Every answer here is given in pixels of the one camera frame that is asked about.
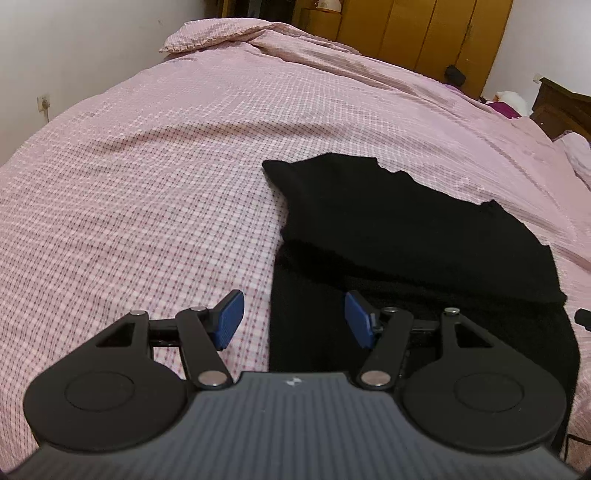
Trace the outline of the black knit cardigan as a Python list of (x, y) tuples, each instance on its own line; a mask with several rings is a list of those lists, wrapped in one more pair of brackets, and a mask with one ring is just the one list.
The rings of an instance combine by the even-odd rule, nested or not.
[(462, 201), (374, 158), (327, 153), (263, 170), (287, 201), (270, 297), (273, 372), (359, 368), (349, 291), (431, 319), (456, 307), (552, 374), (580, 353), (551, 249), (497, 202)]

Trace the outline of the dark wooden headboard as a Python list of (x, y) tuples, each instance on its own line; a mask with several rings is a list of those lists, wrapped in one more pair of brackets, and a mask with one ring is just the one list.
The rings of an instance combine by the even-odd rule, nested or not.
[(568, 132), (591, 139), (591, 97), (543, 77), (530, 118), (551, 139)]

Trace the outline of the wall power socket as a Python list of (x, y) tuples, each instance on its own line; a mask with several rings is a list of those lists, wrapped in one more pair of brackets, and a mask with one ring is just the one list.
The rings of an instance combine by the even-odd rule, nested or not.
[(50, 107), (50, 97), (48, 94), (41, 95), (37, 98), (37, 107), (39, 112), (43, 112)]

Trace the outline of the white pink appliance on shelf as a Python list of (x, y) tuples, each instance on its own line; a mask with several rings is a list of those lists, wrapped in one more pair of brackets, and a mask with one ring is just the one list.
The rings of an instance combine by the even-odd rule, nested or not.
[(328, 12), (339, 13), (342, 11), (342, 0), (317, 0), (315, 2), (315, 8)]

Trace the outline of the wooden wardrobe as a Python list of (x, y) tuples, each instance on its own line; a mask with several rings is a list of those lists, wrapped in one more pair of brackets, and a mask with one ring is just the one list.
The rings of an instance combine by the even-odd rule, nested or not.
[(294, 3), (293, 23), (363, 55), (444, 82), (455, 65), (467, 77), (461, 90), (482, 95), (512, 9), (499, 0), (342, 1), (342, 11)]

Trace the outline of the white pillow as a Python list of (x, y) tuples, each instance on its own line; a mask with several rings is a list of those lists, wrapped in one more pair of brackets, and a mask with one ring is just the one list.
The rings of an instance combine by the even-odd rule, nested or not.
[(554, 144), (565, 153), (575, 175), (591, 189), (590, 141), (579, 133), (568, 131), (559, 136)]

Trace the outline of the pink checkered bed duvet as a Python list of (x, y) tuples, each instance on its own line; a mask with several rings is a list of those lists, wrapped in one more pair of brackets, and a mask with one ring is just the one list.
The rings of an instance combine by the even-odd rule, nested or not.
[(590, 192), (531, 120), (286, 24), (208, 19), (165, 60), (84, 100), (1, 169), (1, 467), (29, 456), (29, 383), (132, 309), (169, 317), (238, 288), (223, 358), (269, 365), (287, 206), (263, 161), (374, 157), (471, 202), (494, 199), (554, 255), (566, 309), (590, 304)]

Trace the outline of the purple cloth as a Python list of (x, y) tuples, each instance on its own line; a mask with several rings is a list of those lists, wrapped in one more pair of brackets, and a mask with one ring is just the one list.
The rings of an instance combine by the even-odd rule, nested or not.
[(487, 103), (487, 106), (508, 119), (517, 119), (522, 117), (522, 115), (512, 106), (502, 101), (489, 102)]

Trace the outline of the white plush item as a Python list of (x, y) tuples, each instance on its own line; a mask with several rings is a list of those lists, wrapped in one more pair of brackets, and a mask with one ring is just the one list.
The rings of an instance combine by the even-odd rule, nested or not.
[(532, 113), (531, 107), (526, 100), (513, 91), (497, 92), (494, 101), (508, 105), (522, 117), (529, 117)]

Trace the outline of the small black bag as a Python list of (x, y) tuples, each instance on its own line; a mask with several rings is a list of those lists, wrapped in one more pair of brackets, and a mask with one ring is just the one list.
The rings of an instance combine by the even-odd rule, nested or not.
[(461, 89), (466, 82), (466, 75), (455, 65), (449, 65), (444, 72), (445, 82), (454, 88)]

